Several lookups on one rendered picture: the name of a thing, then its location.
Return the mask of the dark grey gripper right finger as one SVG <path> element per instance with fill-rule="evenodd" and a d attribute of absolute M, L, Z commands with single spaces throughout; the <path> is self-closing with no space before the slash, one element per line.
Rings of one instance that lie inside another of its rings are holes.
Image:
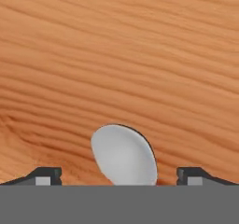
<path fill-rule="evenodd" d="M 236 183 L 210 175 L 201 167 L 178 167 L 176 175 L 178 186 L 207 186 L 211 184 L 236 186 Z"/>

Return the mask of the grey metal spoon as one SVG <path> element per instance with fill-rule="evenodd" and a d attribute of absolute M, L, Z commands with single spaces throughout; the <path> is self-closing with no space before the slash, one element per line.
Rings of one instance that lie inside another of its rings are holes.
<path fill-rule="evenodd" d="M 156 185 L 155 155 L 137 130 L 120 124 L 105 125 L 93 133 L 91 149 L 100 171 L 114 185 Z"/>

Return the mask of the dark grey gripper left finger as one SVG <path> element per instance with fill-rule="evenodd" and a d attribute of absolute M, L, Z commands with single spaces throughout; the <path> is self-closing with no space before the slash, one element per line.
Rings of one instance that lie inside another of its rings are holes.
<path fill-rule="evenodd" d="M 37 167 L 30 174 L 0 183 L 0 186 L 61 186 L 61 167 Z"/>

